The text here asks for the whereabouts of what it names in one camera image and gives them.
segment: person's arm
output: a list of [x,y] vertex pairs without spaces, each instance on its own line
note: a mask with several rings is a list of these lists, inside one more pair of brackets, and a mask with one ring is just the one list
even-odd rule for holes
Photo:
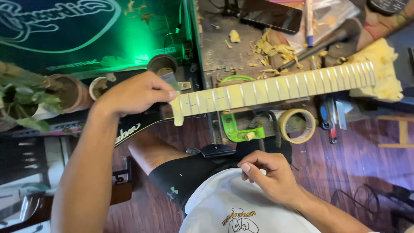
[[103,232],[112,187],[112,152],[120,116],[176,97],[152,72],[129,78],[95,102],[53,200],[52,232]]
[[243,158],[238,166],[242,179],[255,182],[264,194],[276,203],[298,210],[322,233],[368,233],[369,228],[339,208],[315,197],[296,183],[285,157],[255,151]]

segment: green clamp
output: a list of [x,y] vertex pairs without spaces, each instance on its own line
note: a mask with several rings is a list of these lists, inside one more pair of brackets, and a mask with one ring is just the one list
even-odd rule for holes
[[224,132],[226,133],[227,137],[233,142],[247,141],[245,136],[250,132],[255,133],[253,139],[265,138],[265,130],[263,127],[238,130],[234,114],[221,115],[221,122],[223,123]]

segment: wooden floor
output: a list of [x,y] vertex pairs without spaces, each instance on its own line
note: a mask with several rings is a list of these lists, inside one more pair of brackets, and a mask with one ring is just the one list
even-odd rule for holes
[[[179,150],[202,148],[211,143],[205,118],[186,119],[183,126],[172,122],[153,125],[146,129]],[[414,132],[414,125],[409,125]],[[355,195],[366,183],[390,192],[390,184],[414,189],[414,149],[379,148],[379,143],[398,142],[398,123],[391,121],[359,121],[348,124],[348,130],[339,130],[337,145],[329,144],[328,133],[316,130],[308,142],[293,145],[293,165],[297,182],[316,196],[331,202],[337,189]],[[414,142],[414,133],[410,135]],[[122,168],[122,158],[129,155],[127,142],[115,149],[114,170]],[[169,198],[159,192],[143,171],[135,166],[132,199],[111,206],[105,232],[107,233],[176,233],[179,231],[181,211]],[[364,201],[367,195],[360,189],[356,199]],[[392,232],[391,202],[380,197],[378,214],[369,215],[343,194],[334,204],[350,213],[375,231]]]

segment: potted plant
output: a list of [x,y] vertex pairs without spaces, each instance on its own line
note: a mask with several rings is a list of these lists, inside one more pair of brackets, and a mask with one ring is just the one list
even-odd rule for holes
[[70,75],[47,77],[0,62],[0,131],[19,124],[47,132],[44,119],[92,104],[87,86]]

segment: person's hand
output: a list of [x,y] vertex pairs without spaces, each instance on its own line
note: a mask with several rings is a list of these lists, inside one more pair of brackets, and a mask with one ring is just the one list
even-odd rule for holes
[[177,96],[174,88],[151,71],[135,75],[115,85],[95,103],[118,117],[137,114],[156,102],[168,102]]
[[266,197],[276,203],[295,206],[305,197],[283,154],[256,150],[237,166],[243,170],[243,180],[249,179],[250,183],[258,184]]

